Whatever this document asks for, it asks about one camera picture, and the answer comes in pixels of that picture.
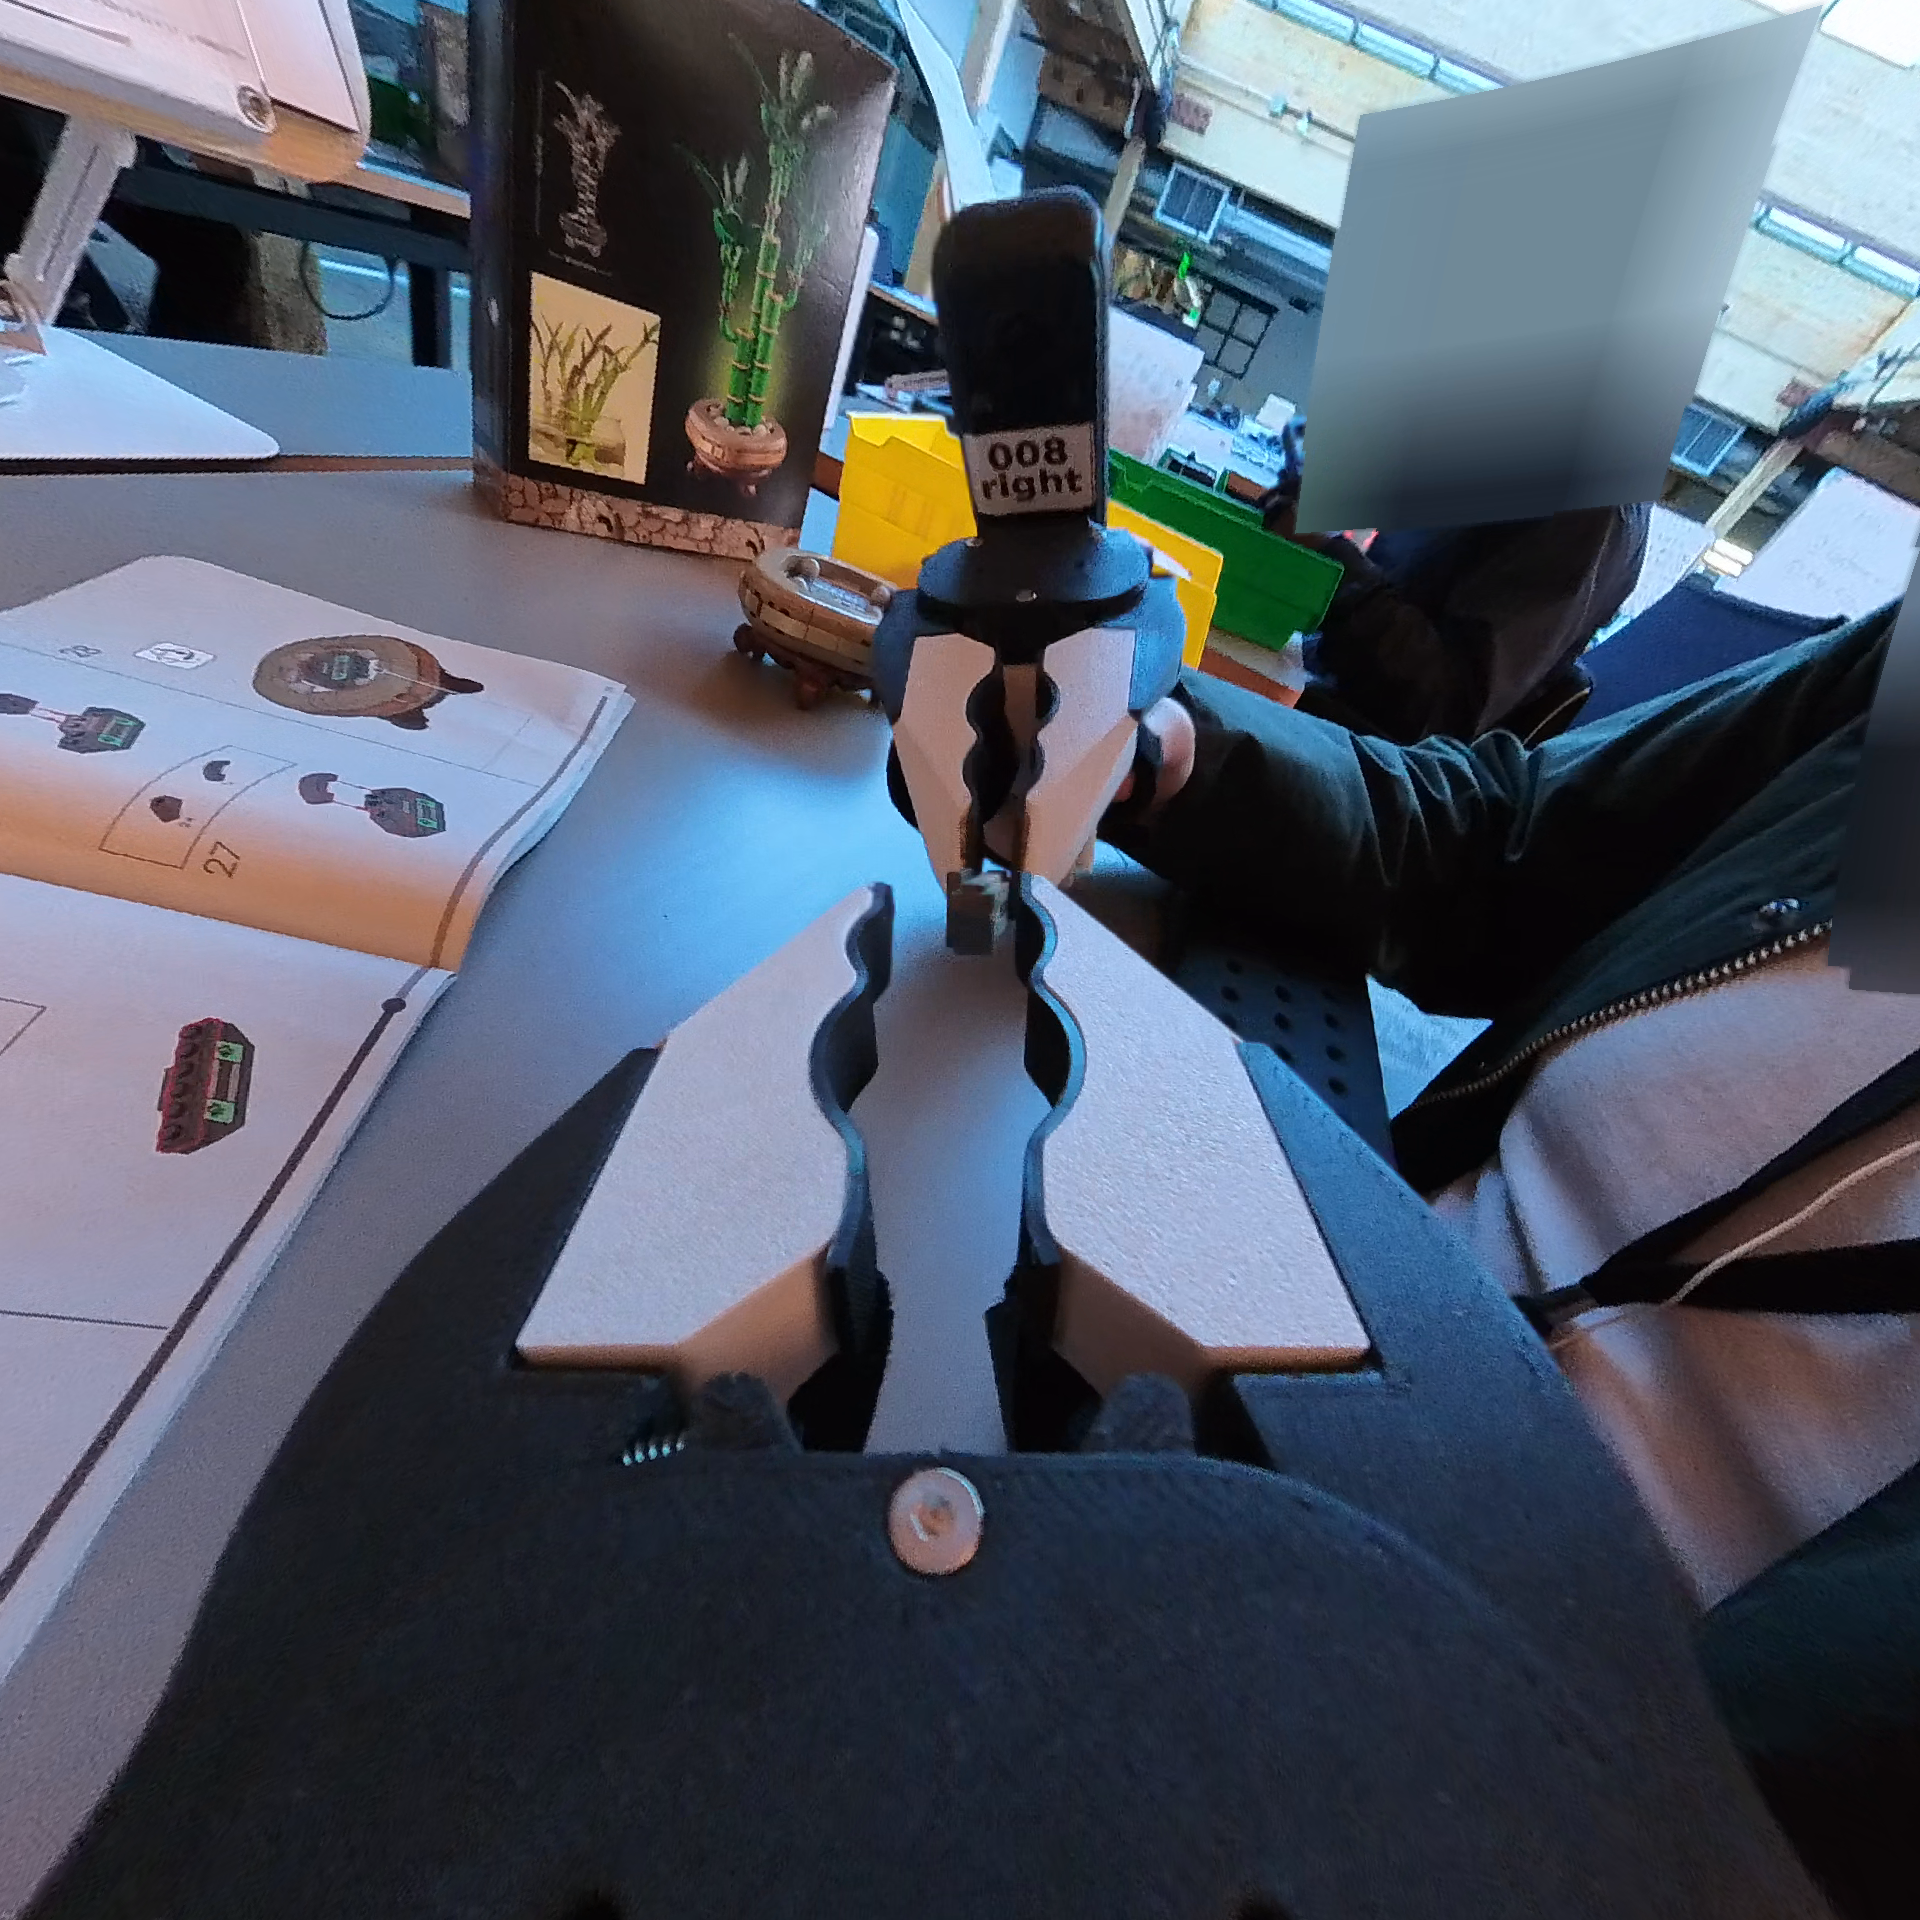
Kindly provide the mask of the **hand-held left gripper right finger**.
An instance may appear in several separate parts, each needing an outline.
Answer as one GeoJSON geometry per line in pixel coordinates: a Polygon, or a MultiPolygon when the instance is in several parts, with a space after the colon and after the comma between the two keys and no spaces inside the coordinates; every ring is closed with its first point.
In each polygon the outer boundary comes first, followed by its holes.
{"type": "Polygon", "coordinates": [[[1021,882],[1024,1066],[1048,1098],[988,1336],[1009,1441],[1065,1450],[1133,1376],[1187,1396],[1373,1351],[1235,1031],[1054,882],[1021,882]]]}

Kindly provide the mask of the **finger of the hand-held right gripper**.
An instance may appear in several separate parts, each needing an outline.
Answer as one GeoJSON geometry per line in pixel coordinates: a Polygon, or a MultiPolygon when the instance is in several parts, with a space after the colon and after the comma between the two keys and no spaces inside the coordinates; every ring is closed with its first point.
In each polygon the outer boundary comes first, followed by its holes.
{"type": "Polygon", "coordinates": [[[1133,708],[1137,632],[1083,629],[1054,639],[1038,665],[1048,695],[1027,755],[1021,870],[1065,883],[1133,771],[1140,722],[1133,708]]]}
{"type": "Polygon", "coordinates": [[[997,653],[973,636],[920,636],[910,651],[894,749],[932,873],[982,866],[982,737],[970,703],[995,686],[997,653]]]}

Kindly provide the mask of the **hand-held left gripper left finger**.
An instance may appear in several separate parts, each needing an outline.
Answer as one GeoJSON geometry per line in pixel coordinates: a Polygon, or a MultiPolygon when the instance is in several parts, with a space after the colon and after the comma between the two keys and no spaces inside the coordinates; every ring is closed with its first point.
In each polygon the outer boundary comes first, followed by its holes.
{"type": "Polygon", "coordinates": [[[516,1339],[531,1365],[753,1374],[858,1452],[893,1339],[853,1101],[878,1062],[897,904],[868,882],[683,1020],[516,1339]]]}

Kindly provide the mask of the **tan brick-built pot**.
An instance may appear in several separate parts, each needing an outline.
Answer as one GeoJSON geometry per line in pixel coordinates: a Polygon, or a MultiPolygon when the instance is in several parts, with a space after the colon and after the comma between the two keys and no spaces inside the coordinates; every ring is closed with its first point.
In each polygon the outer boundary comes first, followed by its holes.
{"type": "Polygon", "coordinates": [[[732,645],[787,665],[803,708],[828,690],[863,692],[877,708],[872,649],[894,591],[889,579],[840,557],[767,548],[739,577],[743,621],[732,645]]]}

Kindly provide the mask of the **adjoining grey desk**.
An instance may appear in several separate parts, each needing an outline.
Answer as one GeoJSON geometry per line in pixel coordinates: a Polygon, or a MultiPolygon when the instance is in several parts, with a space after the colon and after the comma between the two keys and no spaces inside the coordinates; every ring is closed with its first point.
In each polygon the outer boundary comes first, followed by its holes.
{"type": "Polygon", "coordinates": [[[466,374],[353,355],[49,327],[4,343],[6,472],[459,467],[466,374]]]}

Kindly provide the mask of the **person's right hand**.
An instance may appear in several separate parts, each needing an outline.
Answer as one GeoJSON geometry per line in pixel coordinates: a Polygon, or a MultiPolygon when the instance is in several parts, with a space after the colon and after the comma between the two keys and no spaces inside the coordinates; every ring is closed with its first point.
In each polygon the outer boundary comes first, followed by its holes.
{"type": "Polygon", "coordinates": [[[1074,856],[1069,878],[1092,872],[1096,841],[1111,824],[1139,824],[1164,809],[1189,784],[1194,755],[1192,711],[1179,694],[1163,695],[1139,717],[1134,755],[1098,813],[1091,838],[1074,856]]]}

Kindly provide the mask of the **white patterned sheet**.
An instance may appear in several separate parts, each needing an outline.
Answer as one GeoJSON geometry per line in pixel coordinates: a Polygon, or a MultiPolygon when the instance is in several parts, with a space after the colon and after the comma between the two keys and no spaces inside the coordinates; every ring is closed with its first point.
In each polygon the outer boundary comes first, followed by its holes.
{"type": "Polygon", "coordinates": [[[1182,327],[1167,330],[1117,303],[1109,308],[1109,447],[1156,465],[1189,416],[1205,351],[1182,327]]]}

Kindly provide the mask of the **black perforated chair part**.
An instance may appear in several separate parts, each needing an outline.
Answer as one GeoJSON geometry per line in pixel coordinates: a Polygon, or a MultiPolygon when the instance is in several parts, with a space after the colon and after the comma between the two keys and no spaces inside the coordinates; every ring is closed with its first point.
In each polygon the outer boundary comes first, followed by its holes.
{"type": "Polygon", "coordinates": [[[1227,913],[1164,902],[1163,969],[1240,1041],[1263,1044],[1396,1163],[1366,978],[1276,955],[1227,913]]]}

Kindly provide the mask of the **green parts bin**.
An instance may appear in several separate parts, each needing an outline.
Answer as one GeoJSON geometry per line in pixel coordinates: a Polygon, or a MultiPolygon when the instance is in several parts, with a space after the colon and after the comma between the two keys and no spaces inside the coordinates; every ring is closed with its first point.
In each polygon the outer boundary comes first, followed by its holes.
{"type": "Polygon", "coordinates": [[[1214,627],[1279,651],[1297,633],[1323,625],[1342,579],[1341,562],[1271,534],[1252,505],[1117,447],[1111,451],[1111,496],[1113,508],[1140,509],[1220,554],[1214,627]]]}

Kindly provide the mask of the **black bamboo set box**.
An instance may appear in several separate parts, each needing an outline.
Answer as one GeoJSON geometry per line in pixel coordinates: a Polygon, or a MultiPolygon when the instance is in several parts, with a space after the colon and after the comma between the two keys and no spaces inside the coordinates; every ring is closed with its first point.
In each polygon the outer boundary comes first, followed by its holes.
{"type": "Polygon", "coordinates": [[[804,4],[473,4],[474,474],[508,519],[801,538],[897,70],[804,4]]]}

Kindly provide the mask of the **open instruction booklet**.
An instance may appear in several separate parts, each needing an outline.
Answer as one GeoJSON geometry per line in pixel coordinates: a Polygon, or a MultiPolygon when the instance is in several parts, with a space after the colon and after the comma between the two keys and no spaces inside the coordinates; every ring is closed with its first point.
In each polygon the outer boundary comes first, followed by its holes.
{"type": "Polygon", "coordinates": [[[630,708],[192,557],[4,611],[4,1671],[630,708]]]}

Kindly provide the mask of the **black chair back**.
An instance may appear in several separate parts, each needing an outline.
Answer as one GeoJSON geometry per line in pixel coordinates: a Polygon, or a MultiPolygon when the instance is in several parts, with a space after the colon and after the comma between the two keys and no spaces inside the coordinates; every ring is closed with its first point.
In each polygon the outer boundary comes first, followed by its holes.
{"type": "Polygon", "coordinates": [[[1579,659],[1593,683],[1574,723],[1660,700],[1802,638],[1832,632],[1846,614],[1813,616],[1762,606],[1689,577],[1579,659]]]}

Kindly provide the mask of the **whiteboard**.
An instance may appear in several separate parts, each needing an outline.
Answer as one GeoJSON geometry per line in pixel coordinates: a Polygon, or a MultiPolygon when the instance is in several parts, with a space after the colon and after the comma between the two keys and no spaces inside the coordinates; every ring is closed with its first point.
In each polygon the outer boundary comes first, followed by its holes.
{"type": "Polygon", "coordinates": [[[1720,593],[1813,619],[1874,611],[1907,593],[1917,527],[1915,501],[1834,467],[1720,593]]]}

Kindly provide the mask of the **instruction sheet on stand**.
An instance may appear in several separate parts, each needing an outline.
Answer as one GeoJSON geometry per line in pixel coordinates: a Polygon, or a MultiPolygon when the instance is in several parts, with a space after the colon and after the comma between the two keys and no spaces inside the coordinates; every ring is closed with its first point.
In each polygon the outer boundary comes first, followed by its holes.
{"type": "Polygon", "coordinates": [[[296,180],[348,175],[373,104],[347,1],[6,1],[3,91],[65,115],[4,261],[3,455],[258,463],[273,435],[59,313],[141,135],[296,180]]]}

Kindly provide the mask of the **printed instruction sheet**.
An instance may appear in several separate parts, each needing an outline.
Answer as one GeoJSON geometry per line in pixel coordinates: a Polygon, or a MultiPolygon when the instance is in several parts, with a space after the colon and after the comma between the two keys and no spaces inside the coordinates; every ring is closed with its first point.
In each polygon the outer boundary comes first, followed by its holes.
{"type": "Polygon", "coordinates": [[[284,113],[362,135],[368,83],[345,4],[6,1],[4,91],[73,94],[199,131],[255,138],[284,113]]]}

